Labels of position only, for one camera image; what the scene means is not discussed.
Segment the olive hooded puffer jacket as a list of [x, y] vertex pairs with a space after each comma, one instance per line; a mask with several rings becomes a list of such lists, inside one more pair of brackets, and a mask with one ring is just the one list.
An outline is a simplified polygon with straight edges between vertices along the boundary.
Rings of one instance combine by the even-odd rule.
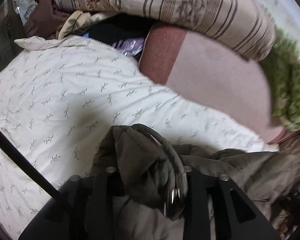
[[[296, 159], [276, 152], [237, 149], [213, 154], [193, 145], [171, 145], [153, 129], [136, 124], [110, 128], [94, 156], [91, 176], [116, 168], [125, 194], [114, 198], [116, 239], [183, 239], [187, 173], [226, 174], [271, 223], [273, 204], [296, 178]], [[211, 239], [215, 239], [209, 200]]]

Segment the white leaf-print bed sheet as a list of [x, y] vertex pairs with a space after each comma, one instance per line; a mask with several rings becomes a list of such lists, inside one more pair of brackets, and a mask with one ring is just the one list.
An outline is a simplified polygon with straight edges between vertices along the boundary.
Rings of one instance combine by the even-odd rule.
[[156, 85], [136, 63], [92, 39], [32, 37], [0, 73], [0, 222], [19, 239], [72, 177], [92, 177], [113, 126], [145, 125], [171, 145], [208, 154], [274, 152], [230, 116]]

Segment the pink pillow with red ends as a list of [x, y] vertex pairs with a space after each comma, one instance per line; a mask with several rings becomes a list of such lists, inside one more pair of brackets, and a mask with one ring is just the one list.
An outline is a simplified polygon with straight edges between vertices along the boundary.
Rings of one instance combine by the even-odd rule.
[[226, 113], [268, 143], [278, 143], [285, 133], [271, 114], [270, 85], [259, 64], [199, 33], [156, 24], [139, 69], [154, 83]]

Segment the green white patterned blanket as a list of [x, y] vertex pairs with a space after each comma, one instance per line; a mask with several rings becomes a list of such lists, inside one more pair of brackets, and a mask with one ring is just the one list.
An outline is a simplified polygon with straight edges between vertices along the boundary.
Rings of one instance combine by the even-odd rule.
[[300, 51], [281, 28], [269, 54], [260, 61], [271, 91], [271, 113], [288, 131], [300, 130]]

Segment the purple shiny plastic bag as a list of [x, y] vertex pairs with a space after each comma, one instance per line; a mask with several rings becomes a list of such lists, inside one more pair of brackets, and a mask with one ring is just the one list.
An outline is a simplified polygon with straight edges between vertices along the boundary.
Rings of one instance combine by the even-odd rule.
[[144, 38], [128, 38], [114, 42], [111, 46], [125, 56], [136, 56], [143, 50]]

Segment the cream leaf-print cloth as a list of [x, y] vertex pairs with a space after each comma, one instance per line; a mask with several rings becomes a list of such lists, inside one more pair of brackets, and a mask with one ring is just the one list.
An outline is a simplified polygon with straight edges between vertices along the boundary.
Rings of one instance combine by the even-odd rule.
[[71, 34], [81, 35], [92, 25], [107, 20], [117, 14], [119, 13], [113, 11], [97, 12], [95, 14], [91, 14], [90, 12], [77, 10], [65, 20], [63, 26], [58, 32], [57, 38], [61, 40]]

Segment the dark maroon cloth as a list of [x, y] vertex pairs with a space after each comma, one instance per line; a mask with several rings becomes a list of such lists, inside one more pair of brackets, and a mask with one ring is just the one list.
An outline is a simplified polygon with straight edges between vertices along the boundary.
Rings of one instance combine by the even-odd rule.
[[54, 0], [34, 0], [37, 6], [30, 13], [24, 28], [27, 37], [38, 36], [46, 40], [57, 39], [69, 13], [60, 11]]

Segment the striped floral beige quilt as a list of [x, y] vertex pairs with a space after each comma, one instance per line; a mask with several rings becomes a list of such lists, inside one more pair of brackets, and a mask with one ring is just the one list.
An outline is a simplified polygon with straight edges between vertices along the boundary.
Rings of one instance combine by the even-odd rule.
[[246, 59], [261, 61], [276, 39], [275, 24], [256, 0], [55, 0], [66, 12], [115, 11], [197, 31]]

